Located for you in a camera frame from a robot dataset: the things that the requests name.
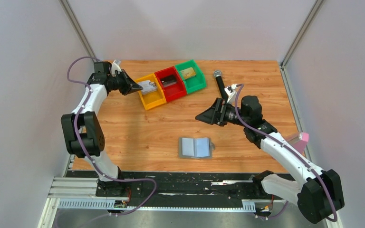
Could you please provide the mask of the grey card holder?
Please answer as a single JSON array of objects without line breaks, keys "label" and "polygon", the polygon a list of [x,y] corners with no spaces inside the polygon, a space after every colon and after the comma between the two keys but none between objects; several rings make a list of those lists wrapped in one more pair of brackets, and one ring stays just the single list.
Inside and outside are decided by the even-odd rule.
[{"label": "grey card holder", "polygon": [[178,139],[178,157],[191,159],[210,159],[215,149],[210,138],[189,138]]}]

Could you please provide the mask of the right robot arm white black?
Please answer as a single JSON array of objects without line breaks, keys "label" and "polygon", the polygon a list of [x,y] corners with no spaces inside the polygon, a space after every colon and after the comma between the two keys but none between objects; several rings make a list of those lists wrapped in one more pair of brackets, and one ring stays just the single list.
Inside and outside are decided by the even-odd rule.
[{"label": "right robot arm white black", "polygon": [[262,106],[256,96],[244,96],[240,103],[241,106],[236,107],[216,98],[212,106],[195,119],[210,125],[242,126],[247,140],[271,155],[292,176],[293,180],[289,181],[271,171],[260,173],[253,178],[252,191],[256,197],[275,195],[293,203],[313,224],[324,219],[337,221],[337,211],[345,206],[339,174],[333,169],[323,170],[290,145],[263,118]]}]

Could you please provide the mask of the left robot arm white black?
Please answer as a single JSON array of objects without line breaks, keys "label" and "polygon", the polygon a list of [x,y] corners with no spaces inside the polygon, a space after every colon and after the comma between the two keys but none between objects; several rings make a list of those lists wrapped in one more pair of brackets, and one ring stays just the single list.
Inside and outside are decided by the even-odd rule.
[{"label": "left robot arm white black", "polygon": [[81,82],[85,93],[76,108],[61,117],[67,152],[87,161],[96,171],[99,183],[115,196],[126,192],[126,180],[120,168],[113,164],[105,151],[105,137],[97,114],[112,91],[129,95],[143,89],[118,61],[98,61],[87,82]]}]

